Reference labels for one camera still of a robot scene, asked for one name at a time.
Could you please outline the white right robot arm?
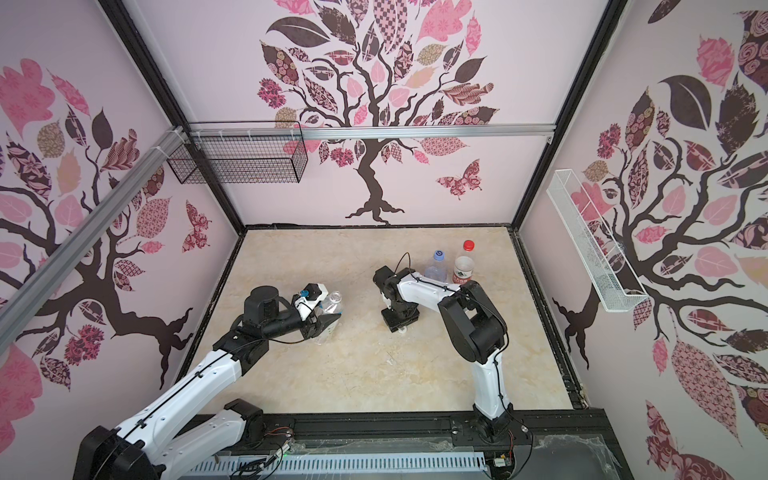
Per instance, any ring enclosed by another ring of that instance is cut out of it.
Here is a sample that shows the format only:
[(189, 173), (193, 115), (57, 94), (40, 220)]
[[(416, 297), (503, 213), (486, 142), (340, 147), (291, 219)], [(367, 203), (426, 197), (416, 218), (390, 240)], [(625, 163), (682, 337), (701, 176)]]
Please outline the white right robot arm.
[(502, 374), (507, 325), (481, 285), (473, 280), (448, 284), (411, 268), (396, 273), (387, 266), (376, 270), (373, 282), (386, 305), (382, 317), (392, 332), (416, 322), (421, 307), (441, 315), (455, 351), (472, 366), (473, 412), (481, 437), (492, 441), (507, 434), (514, 420)]

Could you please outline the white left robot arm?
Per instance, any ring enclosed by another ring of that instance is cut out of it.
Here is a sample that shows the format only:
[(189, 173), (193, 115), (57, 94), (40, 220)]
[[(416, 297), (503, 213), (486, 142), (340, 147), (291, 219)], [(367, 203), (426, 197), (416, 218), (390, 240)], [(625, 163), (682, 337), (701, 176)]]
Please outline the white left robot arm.
[(211, 352), (168, 391), (118, 426), (94, 428), (82, 440), (76, 479), (179, 479), (213, 454), (267, 435), (264, 413), (242, 399), (194, 421), (201, 409), (240, 380), (280, 337), (316, 338), (340, 315), (323, 308), (325, 285), (309, 283), (291, 299), (273, 286), (253, 289), (243, 312)]

